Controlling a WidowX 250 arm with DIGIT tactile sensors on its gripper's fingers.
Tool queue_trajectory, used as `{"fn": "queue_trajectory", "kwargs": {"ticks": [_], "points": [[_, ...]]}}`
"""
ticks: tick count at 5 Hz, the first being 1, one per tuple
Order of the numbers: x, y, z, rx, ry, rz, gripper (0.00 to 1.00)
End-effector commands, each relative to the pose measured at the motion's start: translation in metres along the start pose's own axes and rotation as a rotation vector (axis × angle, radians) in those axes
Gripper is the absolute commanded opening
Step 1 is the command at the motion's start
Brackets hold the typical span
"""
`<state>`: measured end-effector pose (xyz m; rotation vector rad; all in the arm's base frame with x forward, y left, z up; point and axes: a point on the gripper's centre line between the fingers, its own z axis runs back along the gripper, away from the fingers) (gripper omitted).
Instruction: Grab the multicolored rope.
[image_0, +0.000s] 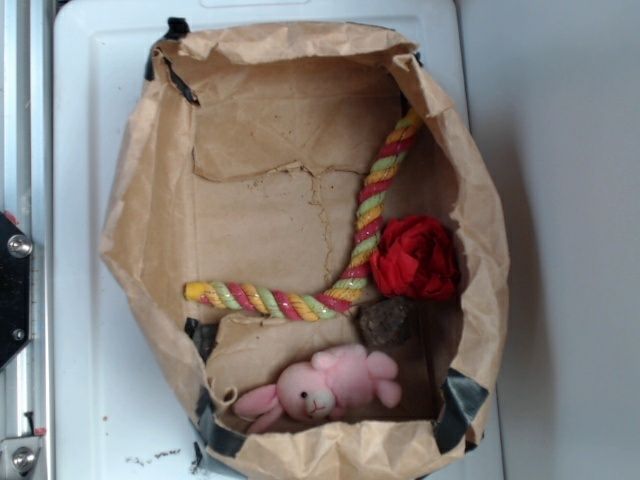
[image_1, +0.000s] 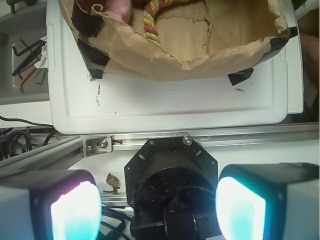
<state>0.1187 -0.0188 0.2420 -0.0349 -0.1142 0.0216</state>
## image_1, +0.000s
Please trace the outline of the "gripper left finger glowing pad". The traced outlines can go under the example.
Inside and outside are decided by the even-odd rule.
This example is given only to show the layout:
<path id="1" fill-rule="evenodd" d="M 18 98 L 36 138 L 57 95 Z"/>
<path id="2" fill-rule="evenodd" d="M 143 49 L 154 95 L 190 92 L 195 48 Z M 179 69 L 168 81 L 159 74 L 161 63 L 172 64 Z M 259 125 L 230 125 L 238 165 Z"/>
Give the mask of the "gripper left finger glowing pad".
<path id="1" fill-rule="evenodd" d="M 0 173 L 2 240 L 94 240 L 101 218 L 101 195 L 87 170 Z"/>

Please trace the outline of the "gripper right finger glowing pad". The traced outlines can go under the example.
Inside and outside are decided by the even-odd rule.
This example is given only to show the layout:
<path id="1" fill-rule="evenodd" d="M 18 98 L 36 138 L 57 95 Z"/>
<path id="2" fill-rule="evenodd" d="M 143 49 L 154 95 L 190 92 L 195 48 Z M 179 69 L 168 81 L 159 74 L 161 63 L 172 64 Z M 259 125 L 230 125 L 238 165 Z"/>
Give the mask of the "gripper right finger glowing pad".
<path id="1" fill-rule="evenodd" d="M 229 164 L 220 173 L 215 206 L 226 240 L 318 240 L 320 167 Z"/>

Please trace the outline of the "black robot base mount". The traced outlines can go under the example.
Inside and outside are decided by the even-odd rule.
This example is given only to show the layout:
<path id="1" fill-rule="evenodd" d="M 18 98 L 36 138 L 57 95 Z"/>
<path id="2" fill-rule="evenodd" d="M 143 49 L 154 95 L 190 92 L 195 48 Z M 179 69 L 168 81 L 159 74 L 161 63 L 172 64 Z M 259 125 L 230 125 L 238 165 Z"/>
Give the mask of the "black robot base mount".
<path id="1" fill-rule="evenodd" d="M 218 162 L 190 136 L 149 139 L 124 167 L 136 240 L 219 236 Z"/>

